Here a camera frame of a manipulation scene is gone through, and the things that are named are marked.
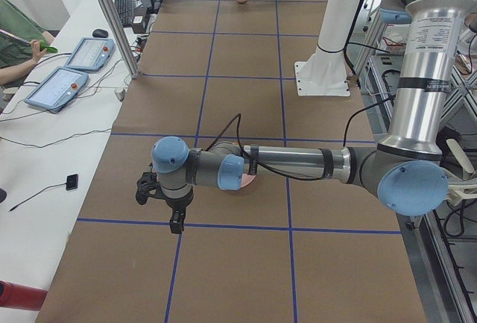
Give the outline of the person forearm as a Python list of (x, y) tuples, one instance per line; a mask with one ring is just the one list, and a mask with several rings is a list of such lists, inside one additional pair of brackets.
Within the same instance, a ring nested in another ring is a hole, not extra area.
[(32, 69), (38, 64), (38, 60), (31, 58), (15, 66), (0, 69), (0, 84), (2, 86), (14, 81), (18, 81), (29, 75)]

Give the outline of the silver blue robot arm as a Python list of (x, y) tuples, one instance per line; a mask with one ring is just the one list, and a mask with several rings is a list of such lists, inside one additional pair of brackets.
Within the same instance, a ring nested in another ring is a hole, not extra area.
[(436, 137), (465, 18), (476, 0), (382, 0), (411, 17), (387, 135), (374, 148), (279, 148), (215, 140), (190, 148), (178, 137), (158, 140), (149, 171), (137, 182), (136, 201), (163, 200), (172, 233), (184, 229), (195, 186), (237, 190), (245, 175), (263, 168), (299, 181), (336, 179), (366, 189), (404, 216), (421, 216), (447, 196)]

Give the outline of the person hand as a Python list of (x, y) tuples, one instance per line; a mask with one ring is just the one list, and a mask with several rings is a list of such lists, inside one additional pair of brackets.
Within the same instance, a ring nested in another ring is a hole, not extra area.
[(32, 62), (38, 63), (40, 59), (45, 55), (46, 50), (41, 49), (42, 42), (39, 40), (32, 40), (31, 44), (31, 51), (32, 51)]

